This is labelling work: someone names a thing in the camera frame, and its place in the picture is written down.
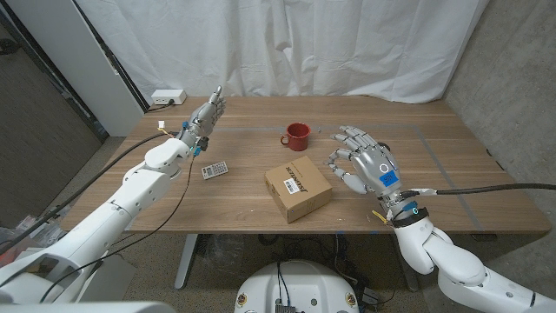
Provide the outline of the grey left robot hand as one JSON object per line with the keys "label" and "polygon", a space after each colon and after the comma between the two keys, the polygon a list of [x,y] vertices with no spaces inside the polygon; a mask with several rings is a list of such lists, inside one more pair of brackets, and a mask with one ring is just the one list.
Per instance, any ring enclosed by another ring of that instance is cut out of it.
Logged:
{"label": "grey left robot hand", "polygon": [[177,138],[189,147],[197,144],[202,150],[207,149],[209,136],[225,108],[226,100],[222,97],[222,87],[219,85],[208,101],[193,111],[188,124],[182,127]]}

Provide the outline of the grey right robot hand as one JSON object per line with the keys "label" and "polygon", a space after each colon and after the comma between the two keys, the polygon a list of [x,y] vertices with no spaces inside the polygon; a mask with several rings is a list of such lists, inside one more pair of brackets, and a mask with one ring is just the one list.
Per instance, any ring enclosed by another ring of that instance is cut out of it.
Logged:
{"label": "grey right robot hand", "polygon": [[373,192],[392,219],[404,219],[419,212],[418,204],[401,194],[402,182],[395,157],[386,145],[354,126],[341,126],[341,134],[330,138],[342,143],[328,157],[328,166],[351,190]]}

